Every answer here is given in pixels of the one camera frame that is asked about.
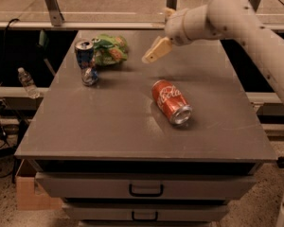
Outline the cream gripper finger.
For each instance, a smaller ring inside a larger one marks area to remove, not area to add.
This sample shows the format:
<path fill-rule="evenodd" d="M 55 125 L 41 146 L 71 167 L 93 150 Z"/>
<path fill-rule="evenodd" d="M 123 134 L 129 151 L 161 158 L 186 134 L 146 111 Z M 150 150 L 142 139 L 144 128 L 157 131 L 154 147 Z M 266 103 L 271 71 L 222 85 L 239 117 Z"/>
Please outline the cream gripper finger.
<path fill-rule="evenodd" d="M 151 48 L 142 57 L 142 62 L 152 63 L 166 56 L 172 50 L 172 42 L 168 37 L 158 36 Z"/>

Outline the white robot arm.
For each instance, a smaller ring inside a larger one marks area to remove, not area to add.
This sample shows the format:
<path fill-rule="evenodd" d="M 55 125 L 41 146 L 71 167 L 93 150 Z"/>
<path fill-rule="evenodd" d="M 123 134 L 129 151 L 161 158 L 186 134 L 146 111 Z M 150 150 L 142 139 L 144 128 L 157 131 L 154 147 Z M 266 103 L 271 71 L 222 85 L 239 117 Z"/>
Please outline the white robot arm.
<path fill-rule="evenodd" d="M 233 39 L 247 53 L 284 105 L 284 39 L 257 18 L 248 0 L 209 0 L 195 9 L 166 9 L 165 36 L 143 56 L 150 63 L 175 45 L 197 40 Z M 264 165 L 259 184 L 215 227 L 284 227 L 284 169 Z"/>

